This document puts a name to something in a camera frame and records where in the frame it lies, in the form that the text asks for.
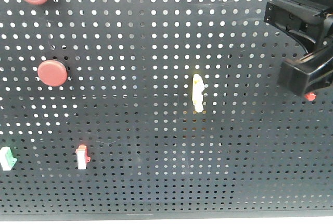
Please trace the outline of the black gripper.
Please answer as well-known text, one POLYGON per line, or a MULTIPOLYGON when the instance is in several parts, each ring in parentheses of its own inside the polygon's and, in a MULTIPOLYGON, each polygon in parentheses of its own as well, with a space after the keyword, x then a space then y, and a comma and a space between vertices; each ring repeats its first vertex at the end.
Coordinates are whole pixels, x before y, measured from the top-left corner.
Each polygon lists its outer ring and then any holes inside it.
POLYGON ((297 41, 308 54, 282 62, 278 85, 297 96, 332 85, 332 49, 322 49, 332 37, 332 0, 272 0, 266 4, 264 21, 297 41))

